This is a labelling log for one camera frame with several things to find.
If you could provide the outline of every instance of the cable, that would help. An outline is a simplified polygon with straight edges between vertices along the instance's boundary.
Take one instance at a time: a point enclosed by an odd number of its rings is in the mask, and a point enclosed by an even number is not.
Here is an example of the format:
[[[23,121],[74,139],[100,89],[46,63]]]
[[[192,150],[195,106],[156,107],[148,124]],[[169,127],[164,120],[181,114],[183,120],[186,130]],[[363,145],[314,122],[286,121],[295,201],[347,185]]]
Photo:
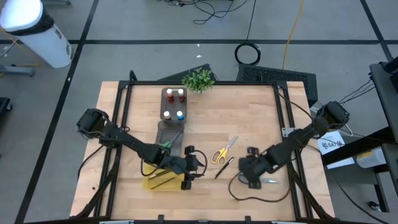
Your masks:
[[[381,219],[379,219],[378,217],[375,217],[374,215],[370,214],[368,211],[366,211],[365,209],[363,209],[362,207],[360,207],[357,203],[354,202],[354,200],[347,194],[347,192],[342,188],[342,186],[331,176],[329,175],[330,178],[332,179],[332,181],[334,183],[337,184],[337,186],[340,188],[340,190],[346,195],[346,197],[348,198],[348,200],[350,200],[350,202],[355,205],[355,207],[359,208],[362,212],[364,212],[365,214],[367,214],[369,217],[373,218],[374,220],[381,222],[383,224],[389,224],[388,222],[385,222]]]
[[[199,153],[202,154],[203,157],[205,158],[205,168],[203,169],[203,172],[201,173],[201,175],[205,175],[205,172],[206,172],[206,170],[207,170],[207,157],[206,157],[206,155],[205,155],[202,151],[194,150],[194,152],[199,152]]]
[[[292,36],[293,36],[294,30],[296,28],[297,22],[300,19],[301,13],[303,11],[303,5],[304,5],[304,0],[301,0],[300,9],[298,10],[298,14],[297,14],[296,20],[294,21],[292,31],[290,31],[289,38],[287,39],[287,42],[286,42],[286,45],[285,45],[284,61],[282,63],[282,70],[285,70],[285,61],[286,61],[286,55],[287,55],[287,47],[289,46],[290,40],[292,39]]]
[[[244,65],[257,65],[257,64],[260,62],[260,60],[261,60],[261,49],[260,49],[256,44],[248,43],[249,35],[250,35],[250,30],[251,30],[251,24],[252,24],[252,21],[253,21],[254,10],[255,10],[255,8],[256,8],[256,3],[257,3],[257,0],[254,0],[253,10],[252,10],[252,12],[251,12],[249,30],[248,30],[248,34],[247,34],[247,36],[246,36],[246,40],[245,40],[242,44],[239,44],[239,45],[235,48],[235,52],[234,52],[235,60],[236,60],[240,65],[241,65],[241,64],[244,64]],[[240,61],[240,59],[239,59],[239,57],[238,57],[238,51],[239,51],[239,49],[240,49],[241,47],[243,47],[243,46],[249,46],[249,47],[253,48],[253,49],[256,51],[256,53],[257,53],[257,59],[256,59],[254,62],[252,62],[252,63],[243,63],[242,61]]]
[[[239,9],[240,7],[242,7],[244,4],[247,3],[247,1],[248,1],[248,0],[245,0],[245,1],[244,1],[241,5],[239,5],[238,7],[234,8],[234,9],[231,9],[232,4],[234,3],[234,0],[232,0],[231,4],[229,5],[229,8],[228,8],[226,11],[225,11],[225,10],[216,11],[216,9],[215,9],[210,3],[203,2],[203,1],[201,1],[201,0],[198,0],[197,2],[194,1],[193,5],[194,5],[197,9],[201,10],[202,12],[204,12],[204,13],[206,13],[206,14],[209,14],[210,17],[207,18],[207,19],[195,19],[195,20],[193,20],[193,23],[198,24],[198,25],[203,25],[203,24],[205,24],[207,21],[209,21],[212,17],[217,17],[217,18],[219,18],[219,19],[224,18],[229,12],[233,12],[233,11]],[[197,3],[203,3],[203,4],[209,5],[209,6],[212,8],[213,13],[208,12],[208,11],[206,11],[206,10],[200,8],[200,7],[198,6]],[[222,16],[217,16],[217,15],[216,15],[217,13],[221,13],[221,12],[225,12],[225,14],[222,15]]]
[[[353,100],[353,99],[355,99],[355,98],[358,98],[358,97],[362,96],[362,95],[365,94],[365,93],[368,93],[369,91],[373,90],[374,88],[375,88],[375,86],[373,86],[371,89],[369,89],[369,90],[367,90],[367,91],[365,91],[365,92],[362,92],[362,93],[359,94],[359,95],[356,95],[355,97],[352,97],[352,98],[350,98],[350,99],[348,99],[348,100],[346,100],[346,101],[341,102],[341,104],[344,105],[345,103],[347,103],[347,102],[349,102],[349,101],[351,101],[351,100]]]
[[[12,40],[12,44],[9,46],[9,49],[7,49],[4,53],[4,55],[11,49],[11,47],[13,45],[16,45],[18,48],[20,48],[23,52],[25,52],[27,55],[29,55],[31,58],[33,58],[34,60],[38,61],[36,64],[22,64],[22,65],[17,65],[19,67],[39,67],[40,63],[39,63],[39,58],[38,56],[32,54],[31,52],[29,52],[25,47],[21,46],[20,44],[18,44],[18,39],[14,39],[10,34],[8,34],[4,29],[0,28],[1,32],[3,32],[8,39]]]
[[[366,82],[365,84],[361,85],[361,87],[359,87],[357,90],[355,90],[354,92],[352,92],[352,93],[350,93],[350,94],[344,96],[343,99],[341,99],[338,103],[341,103],[345,98],[347,98],[347,97],[351,96],[352,94],[356,93],[357,91],[359,91],[360,89],[362,89],[362,87],[366,86],[366,85],[367,85],[369,82],[371,82],[371,81],[372,81],[372,80],[369,79],[368,82]]]
[[[379,141],[379,142],[383,142],[383,143],[395,144],[395,142],[389,142],[389,141],[385,141],[385,140],[381,140],[381,139],[377,139],[377,138],[372,138],[372,137],[369,137],[369,136],[364,136],[364,135],[362,135],[362,134],[353,133],[353,135],[355,135],[355,136],[360,136],[360,137],[362,137],[362,138],[372,139],[372,140]]]
[[[364,93],[364,92],[367,91],[367,90],[370,90],[372,87],[374,87],[374,84],[368,85],[367,87],[365,87],[365,89],[363,89],[363,90],[361,90],[361,91],[355,93],[350,99],[356,98],[359,94]]]
[[[93,157],[97,152],[99,152],[102,148],[104,147],[104,145],[101,145],[99,148],[97,148],[97,150],[95,150],[93,153],[91,153],[80,165],[79,170],[77,172],[77,179],[79,179],[80,176],[80,171],[81,168],[83,168],[83,166],[85,165],[85,163],[91,158]]]
[[[262,201],[262,202],[277,203],[277,202],[282,201],[283,199],[285,199],[285,198],[289,195],[290,188],[287,189],[286,194],[285,194],[283,197],[281,197],[280,199],[277,199],[277,200],[268,200],[268,199],[263,199],[263,198],[259,198],[259,197],[238,198],[237,196],[235,196],[234,194],[232,194],[232,191],[231,191],[231,184],[232,184],[232,181],[233,181],[239,174],[240,174],[240,172],[238,172],[238,173],[229,181],[229,184],[228,184],[228,192],[229,192],[229,194],[230,194],[235,200],[237,200],[237,201],[243,201],[243,200],[254,199],[254,200],[259,200],[259,201]]]
[[[279,94],[279,96],[282,97],[286,102],[288,102],[288,103],[290,103],[290,104],[293,104],[294,106],[296,106],[296,107],[298,107],[300,110],[302,110],[304,113],[306,113],[306,114],[308,115],[308,117],[310,117],[312,123],[314,122],[314,120],[313,120],[313,118],[311,117],[310,113],[308,113],[305,109],[303,109],[303,108],[302,108],[301,106],[299,106],[298,104],[296,104],[296,103],[294,103],[294,102],[292,102],[292,101],[290,101],[290,100],[287,100],[284,96],[282,96],[282,94],[279,93],[279,91],[278,91],[278,94]]]
[[[354,136],[354,133],[353,133],[353,131],[351,130],[351,128],[349,128],[348,124],[344,124],[344,126],[348,129],[348,131],[349,131],[348,134],[347,134],[347,133],[345,132],[345,130],[343,130],[343,129],[339,129],[338,131],[339,131],[341,134],[345,134],[345,135],[347,135],[347,136],[349,136],[349,137]]]
[[[250,24],[249,24],[248,35],[246,36],[246,40],[244,41],[245,43],[246,43],[246,42],[248,41],[248,39],[249,39],[249,34],[250,34],[250,30],[251,30],[251,23],[252,23],[252,21],[253,21],[254,9],[256,8],[256,2],[257,2],[257,0],[254,0],[253,10],[251,11],[251,18],[250,18]]]

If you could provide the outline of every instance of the marker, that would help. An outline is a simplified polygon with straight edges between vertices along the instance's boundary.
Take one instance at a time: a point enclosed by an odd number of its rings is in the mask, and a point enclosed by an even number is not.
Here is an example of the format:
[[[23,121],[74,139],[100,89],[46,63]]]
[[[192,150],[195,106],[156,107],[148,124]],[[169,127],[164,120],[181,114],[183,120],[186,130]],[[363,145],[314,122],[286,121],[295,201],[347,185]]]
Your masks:
[[[168,111],[164,111],[163,116],[164,116],[164,119],[171,119],[170,112],[168,112]]]
[[[172,89],[167,89],[166,90],[166,95],[167,95],[167,99],[169,101],[173,101],[174,100],[173,90]]]
[[[183,89],[179,89],[178,90],[178,96],[180,97],[180,101],[183,101],[185,99],[184,90]]]
[[[223,166],[223,168],[220,169],[220,171],[218,171],[218,173],[216,174],[216,177],[214,179],[217,179],[217,177],[225,170],[226,167],[228,167],[228,165],[234,160],[234,157],[231,157],[229,159],[229,161]]]
[[[182,114],[182,111],[177,112],[177,119],[179,119],[179,120],[184,119],[184,114]]]

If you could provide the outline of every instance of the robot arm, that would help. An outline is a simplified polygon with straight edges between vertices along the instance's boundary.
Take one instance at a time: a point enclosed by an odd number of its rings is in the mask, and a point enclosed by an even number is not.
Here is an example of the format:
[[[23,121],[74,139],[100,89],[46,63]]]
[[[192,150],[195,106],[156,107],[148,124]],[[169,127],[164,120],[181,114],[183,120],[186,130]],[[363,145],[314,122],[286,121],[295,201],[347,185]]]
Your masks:
[[[176,174],[196,171],[198,166],[203,166],[192,150],[185,150],[185,158],[170,156],[170,149],[158,144],[144,143],[127,133],[124,127],[118,127],[109,120],[109,116],[98,109],[88,109],[77,123],[78,131],[88,138],[98,138],[99,143],[106,147],[127,146],[138,154],[148,164],[155,165],[158,169],[171,170]],[[189,174],[200,177],[201,174]]]
[[[312,123],[303,129],[296,129],[284,142],[269,147],[264,153],[249,147],[248,155],[239,158],[239,171],[249,181],[249,188],[260,189],[260,176],[276,172],[291,161],[292,152],[303,149],[314,135],[323,136],[329,129],[340,129],[347,122],[349,113],[337,102],[329,102],[319,109]]]

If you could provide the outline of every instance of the wooden tabletop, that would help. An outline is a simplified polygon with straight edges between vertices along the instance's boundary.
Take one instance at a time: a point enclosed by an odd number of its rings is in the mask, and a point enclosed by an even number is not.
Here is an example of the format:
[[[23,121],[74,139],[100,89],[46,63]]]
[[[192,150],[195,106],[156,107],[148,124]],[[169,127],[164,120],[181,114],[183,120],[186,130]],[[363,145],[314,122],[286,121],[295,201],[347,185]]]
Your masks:
[[[117,82],[103,82],[97,108],[113,113]],[[309,111],[307,98],[301,82],[290,82],[291,101]],[[127,126],[141,141],[155,142],[157,123],[160,121],[160,92],[164,85],[134,85]],[[119,113],[120,124],[124,97]],[[296,127],[303,128],[310,118],[292,106]],[[188,93],[188,113],[183,147],[194,145],[203,151],[210,160],[215,150],[221,149],[234,136],[238,140],[228,151],[227,158],[235,157],[228,168],[215,180],[220,166],[209,162],[204,177],[192,182],[192,189],[186,191],[160,192],[142,188],[140,158],[123,147],[120,171],[113,205],[113,219],[155,220],[165,215],[166,220],[243,220],[250,215],[252,220],[294,220],[292,197],[278,203],[265,203],[257,200],[238,202],[228,193],[228,182],[238,172],[238,158],[246,155],[248,146],[261,150],[281,142],[275,96],[271,86],[224,86],[216,85],[203,94]],[[315,140],[310,144],[317,147]],[[99,147],[98,140],[88,142],[85,157]],[[81,170],[80,179],[72,205],[71,215],[76,215],[89,202],[98,188],[103,166],[104,150],[90,159]],[[302,152],[303,166],[308,189],[319,204],[330,215],[334,215],[330,193],[325,178],[320,154],[307,147]],[[247,185],[235,180],[231,190],[239,198],[257,196],[275,200],[289,189],[286,168],[274,174],[264,174],[279,181],[279,184],[263,184],[261,190],[248,189]],[[298,190],[301,214],[305,217],[302,194]],[[108,192],[104,194],[101,214],[105,214]]]

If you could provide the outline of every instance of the yellow scissors handle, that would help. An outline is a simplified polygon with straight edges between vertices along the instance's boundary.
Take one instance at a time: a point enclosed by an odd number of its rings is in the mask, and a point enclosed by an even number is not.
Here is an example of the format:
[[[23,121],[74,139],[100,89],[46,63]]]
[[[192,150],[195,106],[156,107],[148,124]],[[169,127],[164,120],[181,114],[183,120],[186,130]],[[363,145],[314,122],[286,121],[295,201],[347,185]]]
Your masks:
[[[227,149],[220,149],[219,151],[215,151],[211,156],[211,162],[214,164],[218,164],[220,166],[224,165],[226,162],[226,153]]]

